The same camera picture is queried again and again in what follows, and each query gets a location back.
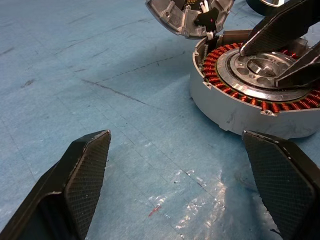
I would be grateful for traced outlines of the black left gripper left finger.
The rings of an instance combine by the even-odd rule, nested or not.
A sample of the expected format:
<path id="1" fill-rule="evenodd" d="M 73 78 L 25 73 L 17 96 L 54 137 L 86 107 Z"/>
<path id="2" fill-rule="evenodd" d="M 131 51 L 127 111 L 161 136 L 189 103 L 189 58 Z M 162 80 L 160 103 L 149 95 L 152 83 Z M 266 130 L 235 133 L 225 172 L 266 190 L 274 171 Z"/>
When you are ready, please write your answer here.
<path id="1" fill-rule="evenodd" d="M 110 143 L 110 130 L 74 140 L 36 182 L 0 238 L 84 240 L 100 198 Z"/>

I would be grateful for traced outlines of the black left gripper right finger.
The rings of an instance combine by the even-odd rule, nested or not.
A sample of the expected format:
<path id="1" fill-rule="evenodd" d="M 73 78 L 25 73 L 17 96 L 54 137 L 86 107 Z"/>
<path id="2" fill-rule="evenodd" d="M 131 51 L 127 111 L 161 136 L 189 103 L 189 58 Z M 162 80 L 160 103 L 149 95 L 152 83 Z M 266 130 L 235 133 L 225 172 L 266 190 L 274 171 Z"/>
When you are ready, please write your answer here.
<path id="1" fill-rule="evenodd" d="M 320 169 L 292 141 L 245 130 L 242 140 L 264 206 L 284 240 L 320 238 Z"/>

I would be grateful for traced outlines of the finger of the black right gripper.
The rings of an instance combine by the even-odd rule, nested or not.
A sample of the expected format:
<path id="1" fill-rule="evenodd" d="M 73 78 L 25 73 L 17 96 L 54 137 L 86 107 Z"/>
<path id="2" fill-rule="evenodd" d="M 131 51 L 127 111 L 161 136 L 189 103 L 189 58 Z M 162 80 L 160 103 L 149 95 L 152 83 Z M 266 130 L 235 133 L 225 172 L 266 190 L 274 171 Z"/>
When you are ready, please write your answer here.
<path id="1" fill-rule="evenodd" d="M 285 55 L 280 70 L 273 78 L 275 88 L 305 87 L 320 79 L 320 44 L 308 46 L 305 39 L 296 39 L 287 45 L 290 54 Z"/>
<path id="2" fill-rule="evenodd" d="M 268 53 L 305 35 L 320 21 L 318 0 L 289 0 L 265 16 L 240 48 L 241 56 Z"/>

